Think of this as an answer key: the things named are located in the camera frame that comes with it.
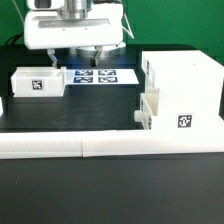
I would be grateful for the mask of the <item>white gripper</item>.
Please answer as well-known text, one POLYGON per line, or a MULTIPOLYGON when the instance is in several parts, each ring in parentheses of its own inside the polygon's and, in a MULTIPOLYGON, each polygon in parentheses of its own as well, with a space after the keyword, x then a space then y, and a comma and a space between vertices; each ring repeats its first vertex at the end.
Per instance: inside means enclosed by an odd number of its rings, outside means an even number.
POLYGON ((55 49, 95 47, 92 66, 99 64, 103 47, 123 41, 121 3, 28 3, 24 43, 29 49, 47 49, 57 69, 55 49))

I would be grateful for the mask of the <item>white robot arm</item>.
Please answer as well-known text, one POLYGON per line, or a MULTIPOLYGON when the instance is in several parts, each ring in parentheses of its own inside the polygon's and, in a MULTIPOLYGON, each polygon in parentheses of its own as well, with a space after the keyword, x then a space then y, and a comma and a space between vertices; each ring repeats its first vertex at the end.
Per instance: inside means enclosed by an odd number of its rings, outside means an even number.
POLYGON ((57 67, 55 50, 104 46, 123 42, 123 5, 116 0, 27 0, 24 43, 32 50, 46 49, 57 67))

